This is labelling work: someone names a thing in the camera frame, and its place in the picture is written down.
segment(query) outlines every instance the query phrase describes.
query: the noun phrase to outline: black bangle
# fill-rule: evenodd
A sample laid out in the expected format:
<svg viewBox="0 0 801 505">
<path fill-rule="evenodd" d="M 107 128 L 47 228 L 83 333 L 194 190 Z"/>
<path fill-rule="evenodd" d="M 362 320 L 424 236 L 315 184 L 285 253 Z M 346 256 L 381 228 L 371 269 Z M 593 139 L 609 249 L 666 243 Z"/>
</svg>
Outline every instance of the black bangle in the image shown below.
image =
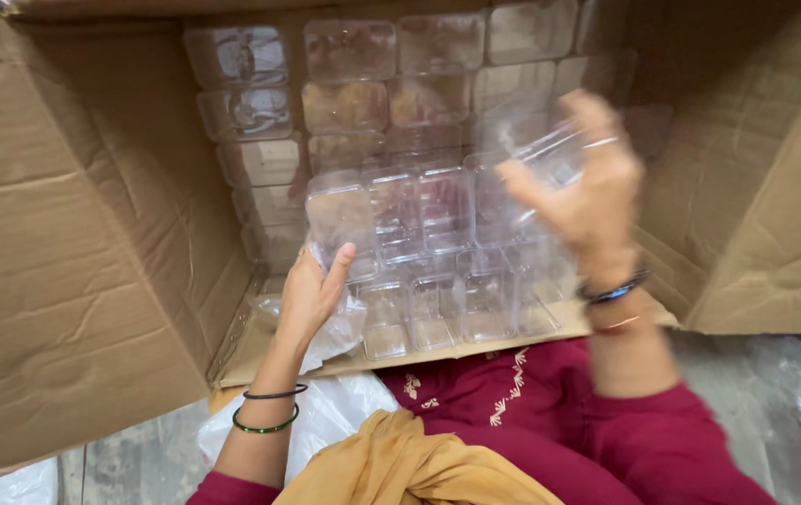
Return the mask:
<svg viewBox="0 0 801 505">
<path fill-rule="evenodd" d="M 587 293 L 587 287 L 584 284 L 582 284 L 578 288 L 576 294 L 578 295 L 579 298 L 585 300 L 587 304 L 604 304 L 607 302 L 611 302 L 616 298 L 620 298 L 624 295 L 627 295 L 634 288 L 640 286 L 644 281 L 646 281 L 646 278 L 649 277 L 649 275 L 650 275 L 650 270 L 647 270 L 646 267 L 640 267 L 637 270 L 635 270 L 633 274 L 631 274 L 631 277 L 629 277 L 629 279 L 625 281 L 625 284 L 622 284 L 621 286 L 615 288 L 612 291 L 607 291 L 605 293 L 600 293 L 598 295 L 589 295 Z"/>
<path fill-rule="evenodd" d="M 242 393 L 245 400 L 272 400 L 273 398 L 285 398 L 286 396 L 295 396 L 299 393 L 304 393 L 307 390 L 307 384 L 295 384 L 294 391 L 288 391 L 285 393 L 275 393 L 273 395 L 249 395 L 247 391 Z"/>
<path fill-rule="evenodd" d="M 248 428 L 238 421 L 238 411 L 241 409 L 241 407 L 237 408 L 236 412 L 233 414 L 233 426 L 241 431 L 244 431 L 245 433 L 272 433 L 274 431 L 284 430 L 285 428 L 288 428 L 288 426 L 291 425 L 295 419 L 297 419 L 297 414 L 301 412 L 301 407 L 298 407 L 297 404 L 294 404 L 294 415 L 291 416 L 291 419 L 283 422 L 279 426 L 274 426 L 272 428 Z"/>
</svg>

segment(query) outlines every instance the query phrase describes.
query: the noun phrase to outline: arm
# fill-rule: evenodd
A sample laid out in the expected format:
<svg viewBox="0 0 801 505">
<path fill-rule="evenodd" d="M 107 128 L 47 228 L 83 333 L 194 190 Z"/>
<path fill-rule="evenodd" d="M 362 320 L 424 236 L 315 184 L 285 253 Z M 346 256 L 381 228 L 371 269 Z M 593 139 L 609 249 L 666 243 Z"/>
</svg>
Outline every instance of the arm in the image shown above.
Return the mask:
<svg viewBox="0 0 801 505">
<path fill-rule="evenodd" d="M 550 190 L 517 162 L 497 167 L 510 193 L 534 208 L 579 260 L 592 293 L 624 284 L 637 264 L 630 229 L 642 167 L 615 113 L 574 92 L 560 99 L 586 148 L 582 177 Z M 642 289 L 588 305 L 594 396 L 586 404 L 586 455 L 645 503 L 774 503 L 733 465 L 722 430 L 681 384 Z"/>
<path fill-rule="evenodd" d="M 279 327 L 273 336 L 260 370 L 248 389 L 252 395 L 271 395 L 293 391 L 298 371 L 310 340 L 331 316 L 338 304 L 348 269 L 354 258 L 353 245 L 344 245 L 335 258 L 329 275 L 324 278 L 313 255 L 303 250 L 288 272 L 282 294 Z M 245 400 L 238 410 L 237 420 L 251 428 L 271 428 L 291 419 L 294 396 L 270 400 Z M 285 482 L 290 427 L 272 433 L 245 433 L 236 427 L 229 431 L 226 444 L 216 459 L 214 472 L 208 476 L 190 503 L 249 503 L 248 497 L 267 495 L 281 489 Z M 215 486 L 205 487 L 208 479 L 234 483 L 239 490 L 235 500 L 211 499 Z M 236 480 L 245 481 L 243 485 Z"/>
</svg>

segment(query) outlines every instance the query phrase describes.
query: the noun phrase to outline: forearm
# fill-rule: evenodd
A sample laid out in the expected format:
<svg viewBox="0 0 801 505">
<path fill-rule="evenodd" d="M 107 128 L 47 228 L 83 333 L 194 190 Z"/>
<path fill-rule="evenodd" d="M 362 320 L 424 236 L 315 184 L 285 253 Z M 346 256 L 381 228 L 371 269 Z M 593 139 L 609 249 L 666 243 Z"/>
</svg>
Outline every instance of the forearm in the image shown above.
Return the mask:
<svg viewBox="0 0 801 505">
<path fill-rule="evenodd" d="M 621 286 L 634 271 L 637 252 L 622 249 L 605 261 L 589 261 L 588 287 L 605 292 Z M 612 334 L 590 337 L 594 390 L 599 396 L 638 398 L 671 389 L 680 382 L 668 338 L 655 324 L 650 295 L 642 289 L 611 302 L 589 305 L 586 316 L 593 328 L 615 328 Z"/>
<path fill-rule="evenodd" d="M 294 390 L 304 351 L 288 344 L 291 339 L 273 338 L 260 370 L 250 384 L 252 395 L 271 395 Z M 290 419 L 294 396 L 272 400 L 245 400 L 238 421 L 251 428 L 271 428 Z M 285 482 L 290 427 L 273 433 L 229 431 L 214 470 L 227 476 L 281 488 Z"/>
</svg>

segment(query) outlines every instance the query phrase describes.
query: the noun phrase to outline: maroon top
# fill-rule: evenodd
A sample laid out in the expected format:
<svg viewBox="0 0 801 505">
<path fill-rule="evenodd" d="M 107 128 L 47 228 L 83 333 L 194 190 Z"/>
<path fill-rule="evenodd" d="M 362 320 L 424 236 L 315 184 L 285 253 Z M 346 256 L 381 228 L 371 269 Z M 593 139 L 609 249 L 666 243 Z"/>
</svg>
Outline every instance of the maroon top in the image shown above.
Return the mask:
<svg viewBox="0 0 801 505">
<path fill-rule="evenodd" d="M 592 394 L 583 339 L 379 372 L 426 434 L 489 447 L 566 505 L 775 505 L 734 466 L 685 384 L 656 396 Z M 190 505 L 269 505 L 279 490 L 211 472 Z"/>
</svg>

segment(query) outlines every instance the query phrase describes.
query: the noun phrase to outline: hand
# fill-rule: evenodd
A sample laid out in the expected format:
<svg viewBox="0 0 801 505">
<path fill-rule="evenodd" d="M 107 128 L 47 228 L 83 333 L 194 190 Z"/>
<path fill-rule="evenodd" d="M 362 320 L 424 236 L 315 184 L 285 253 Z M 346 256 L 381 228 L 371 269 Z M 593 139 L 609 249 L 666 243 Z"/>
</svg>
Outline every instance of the hand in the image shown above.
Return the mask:
<svg viewBox="0 0 801 505">
<path fill-rule="evenodd" d="M 559 234 L 578 257 L 589 290 L 600 293 L 620 286 L 634 271 L 637 250 L 630 229 L 643 167 L 602 98 L 578 90 L 559 102 L 579 125 L 584 145 L 599 143 L 582 150 L 581 178 L 553 190 L 515 160 L 497 166 L 496 172 L 513 198 L 535 209 Z"/>
<path fill-rule="evenodd" d="M 339 303 L 355 251 L 353 244 L 343 245 L 325 277 L 310 251 L 304 249 L 298 255 L 282 290 L 275 338 L 278 343 L 286 343 L 302 354 L 306 352 L 310 340 Z"/>
</svg>

